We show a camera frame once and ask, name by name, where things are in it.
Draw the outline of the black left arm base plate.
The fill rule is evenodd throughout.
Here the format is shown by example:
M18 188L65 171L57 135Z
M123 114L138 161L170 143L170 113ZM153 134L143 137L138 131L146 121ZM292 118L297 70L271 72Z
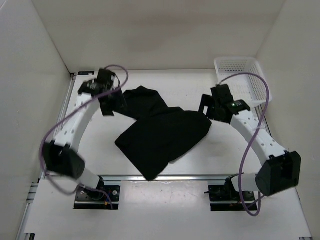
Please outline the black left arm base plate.
M106 185L101 188L102 192L90 191L79 187L74 199L73 208L75 210L118 210L120 202L120 185Z

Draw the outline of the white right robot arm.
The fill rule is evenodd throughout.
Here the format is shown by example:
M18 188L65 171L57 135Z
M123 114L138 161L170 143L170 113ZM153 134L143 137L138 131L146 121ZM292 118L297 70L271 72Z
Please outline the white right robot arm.
M247 141L261 164L257 173L243 173L226 180L224 193L230 200L238 199L243 192L261 192L269 197L295 188L299 184L301 156L289 152L278 144L271 135L258 126L259 120L243 101L220 102L212 96L202 95L199 112L207 108L206 116L214 121L227 123L236 129Z

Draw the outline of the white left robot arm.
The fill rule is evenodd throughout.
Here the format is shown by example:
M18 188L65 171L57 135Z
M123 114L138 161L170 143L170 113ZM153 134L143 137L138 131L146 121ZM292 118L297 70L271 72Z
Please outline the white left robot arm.
M44 143L46 139L48 138L47 135L50 135L50 133L55 130L60 125L63 125L64 122L67 121L66 124L63 125L63 128L61 131L59 131L53 140L57 142L57 144L63 147L65 145L70 146L70 149L73 150L76 154L78 153L78 149L81 143L82 136L90 123L93 115L96 113L96 111L99 108L99 98L106 97L108 95L111 95L112 93L118 92L121 90L121 87L123 87L128 81L128 78L123 82L123 84L119 85L118 87L107 90L106 92L103 92L95 97L92 97L89 93L82 93L78 94L76 98L76 106L73 112L71 112L69 115L67 115L64 119L62 119L60 122L58 122L55 126L53 126L49 132L45 135L43 138L40 150L43 150ZM51 175L47 175L46 179L50 181L50 183L62 194L70 196L73 195L77 189L70 192L63 188L61 188L53 179ZM75 183L77 183L78 186L81 186L82 188L87 189L87 194L93 199L93 200L100 200L103 198L105 194L105 188L101 184L99 184L100 177L94 173L92 173L90 170L88 170L86 167L84 167L84 170L80 173L80 176L76 179L72 179Z

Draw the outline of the black shorts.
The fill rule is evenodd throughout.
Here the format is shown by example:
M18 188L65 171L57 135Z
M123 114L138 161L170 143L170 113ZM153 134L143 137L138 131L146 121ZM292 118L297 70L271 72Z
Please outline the black shorts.
M135 123L115 145L147 181L201 142L212 126L203 113L169 107L156 90L139 86L123 95L127 108L118 113Z

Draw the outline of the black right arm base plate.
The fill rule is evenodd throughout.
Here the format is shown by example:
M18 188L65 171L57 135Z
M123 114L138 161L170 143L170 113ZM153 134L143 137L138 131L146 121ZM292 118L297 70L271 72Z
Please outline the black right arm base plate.
M241 212L245 211L241 203L238 192L229 192L227 185L209 185L208 190L204 192L209 196L210 210L212 212ZM243 198L246 207L250 211L258 210L258 201L252 191L244 191Z

